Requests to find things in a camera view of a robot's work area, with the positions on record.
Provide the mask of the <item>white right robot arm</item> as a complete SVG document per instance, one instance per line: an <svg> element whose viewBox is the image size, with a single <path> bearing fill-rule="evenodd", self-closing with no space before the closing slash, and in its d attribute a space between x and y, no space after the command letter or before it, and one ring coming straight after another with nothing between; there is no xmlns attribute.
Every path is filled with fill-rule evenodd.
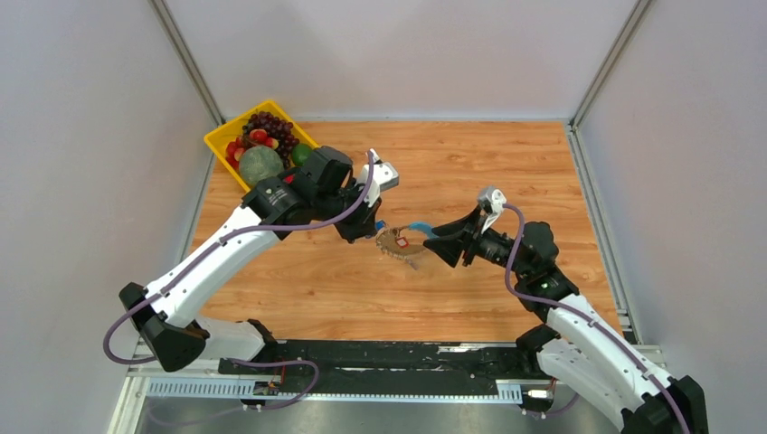
<svg viewBox="0 0 767 434"><path fill-rule="evenodd" d="M489 221L477 206L423 245L451 267L482 258L504 268L507 289L542 322L516 340L521 373L566 383L621 433L709 431L702 386L651 362L600 317L558 267L548 223L521 220L511 237Z"/></svg>

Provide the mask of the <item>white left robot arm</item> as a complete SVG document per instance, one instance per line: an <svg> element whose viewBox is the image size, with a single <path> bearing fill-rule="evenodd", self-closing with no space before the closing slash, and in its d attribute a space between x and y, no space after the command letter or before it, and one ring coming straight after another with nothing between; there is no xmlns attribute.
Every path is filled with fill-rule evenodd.
<svg viewBox="0 0 767 434"><path fill-rule="evenodd" d="M277 361L275 340L257 320L201 316L207 301L259 255L297 231L334 226L353 243L376 234L381 194L399 174L369 150L353 177L351 159L330 146L314 149L303 166L257 182L207 241L146 286L129 283L119 299L151 351L150 361L177 372L197 360L241 359L253 373Z"/></svg>

